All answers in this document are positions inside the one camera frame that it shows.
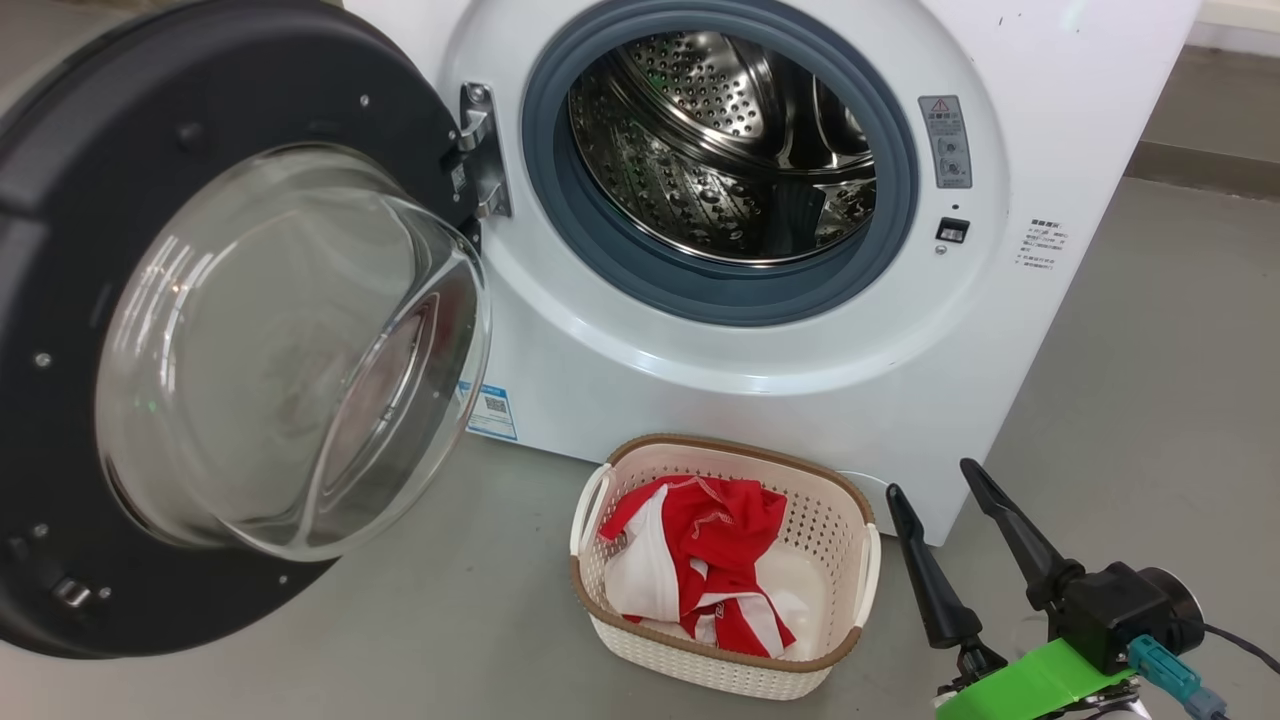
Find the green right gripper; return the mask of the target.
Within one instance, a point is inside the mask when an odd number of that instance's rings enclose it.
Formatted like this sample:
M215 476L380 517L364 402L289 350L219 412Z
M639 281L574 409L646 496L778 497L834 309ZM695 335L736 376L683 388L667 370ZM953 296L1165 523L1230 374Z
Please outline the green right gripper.
M1005 538L1027 582L1030 606L1046 611L1061 602L1066 585L1083 578L1085 569L1064 557L977 460L961 459L960 471L979 510L995 520ZM923 523L905 491L890 484L886 502L929 646L934 650L978 646L982 623L957 597L933 557ZM1134 674L1125 667L1106 675L1066 641L1052 641L937 701L934 720L1037 720Z

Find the red and white garment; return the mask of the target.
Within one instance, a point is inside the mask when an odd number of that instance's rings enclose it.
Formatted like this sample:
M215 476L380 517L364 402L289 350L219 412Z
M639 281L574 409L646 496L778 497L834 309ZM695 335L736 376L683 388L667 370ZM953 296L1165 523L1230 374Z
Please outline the red and white garment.
M788 592L777 605L756 565L786 514L786 497L756 480L659 477L622 496L598 532L623 541L605 564L605 598L631 623L664 623L701 644L781 659L796 642L786 620L806 606Z

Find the black washer door glass window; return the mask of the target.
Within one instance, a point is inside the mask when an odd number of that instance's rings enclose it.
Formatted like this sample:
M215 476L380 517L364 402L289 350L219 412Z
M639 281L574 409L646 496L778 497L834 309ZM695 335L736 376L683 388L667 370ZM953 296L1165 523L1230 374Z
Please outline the black washer door glass window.
M192 650L398 521L492 343L461 128L325 0L76 41L0 115L0 643Z

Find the cream perforated laundry basket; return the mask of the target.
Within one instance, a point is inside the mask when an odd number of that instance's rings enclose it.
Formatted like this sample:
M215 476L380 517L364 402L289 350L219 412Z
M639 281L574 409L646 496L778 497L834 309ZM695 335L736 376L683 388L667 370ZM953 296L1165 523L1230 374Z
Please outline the cream perforated laundry basket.
M796 642L783 657L732 653L675 625L631 623L607 601L605 564L625 543L600 539L602 524L622 496L673 474L756 480L786 497L780 536L756 565L777 605L788 592L806 606L786 620ZM879 569L874 514L849 480L785 454L695 436L644 436L618 447L584 487L570 530L570 579L609 651L682 682L763 700L809 694L850 655L870 616Z

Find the white front-load washing machine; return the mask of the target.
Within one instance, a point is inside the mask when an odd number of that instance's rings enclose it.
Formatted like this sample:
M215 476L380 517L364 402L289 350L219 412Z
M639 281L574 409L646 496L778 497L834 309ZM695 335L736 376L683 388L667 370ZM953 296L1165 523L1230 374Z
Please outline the white front-load washing machine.
M342 0L438 90L495 91L515 210L484 231L485 382L518 443L600 461L703 436L840 471L884 512L900 484L941 544L1068 293L1203 0L782 0L863 53L908 115L922 190L908 240L852 300L724 327L604 282L550 225L524 160L530 70L603 0ZM918 99L959 97L970 190L940 190ZM943 217L964 243L934 238Z

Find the grey rubber door gasket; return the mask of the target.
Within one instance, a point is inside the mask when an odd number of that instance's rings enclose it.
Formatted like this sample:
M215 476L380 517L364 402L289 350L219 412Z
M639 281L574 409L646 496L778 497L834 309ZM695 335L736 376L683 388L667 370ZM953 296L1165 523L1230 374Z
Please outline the grey rubber door gasket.
M609 50L678 29L709 29L782 53L847 105L876 167L876 210L858 241L778 265L714 263L655 241L611 205L573 146L567 95ZM586 266L640 304L712 325L782 325L852 300L899 255L922 190L908 115L882 74L833 29L782 0L603 0L590 6L539 53L527 78L521 136L543 211Z

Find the metal door hinge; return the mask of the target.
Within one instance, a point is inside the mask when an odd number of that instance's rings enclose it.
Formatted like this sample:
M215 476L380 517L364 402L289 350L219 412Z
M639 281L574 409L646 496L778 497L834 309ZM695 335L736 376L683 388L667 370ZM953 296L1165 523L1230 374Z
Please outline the metal door hinge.
M460 90L461 132L457 146L477 197L476 218L512 217L495 96L488 85L467 82Z

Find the grey warning sticker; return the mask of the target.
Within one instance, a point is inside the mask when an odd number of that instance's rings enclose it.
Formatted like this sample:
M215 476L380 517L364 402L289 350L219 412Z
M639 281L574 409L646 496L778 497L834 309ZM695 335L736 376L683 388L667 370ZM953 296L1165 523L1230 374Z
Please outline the grey warning sticker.
M918 99L931 146L934 182L940 190L970 190L972 155L959 97L925 95Z

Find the steel washer drum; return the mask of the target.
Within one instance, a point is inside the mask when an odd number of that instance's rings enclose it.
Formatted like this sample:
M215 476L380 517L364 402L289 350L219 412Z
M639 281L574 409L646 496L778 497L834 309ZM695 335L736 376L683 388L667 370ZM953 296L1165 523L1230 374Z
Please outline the steel washer drum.
M858 241L876 210L854 113L808 68L745 38L630 40L577 77L564 106L611 205L690 256L795 263Z

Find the blue energy rating sticker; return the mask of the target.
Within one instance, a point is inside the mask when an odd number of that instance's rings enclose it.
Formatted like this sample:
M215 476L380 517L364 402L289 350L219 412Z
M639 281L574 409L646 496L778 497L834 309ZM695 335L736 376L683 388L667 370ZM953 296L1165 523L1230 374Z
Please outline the blue energy rating sticker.
M504 388L488 383L479 386L479 398L470 413L467 432L493 439L517 442L518 432Z

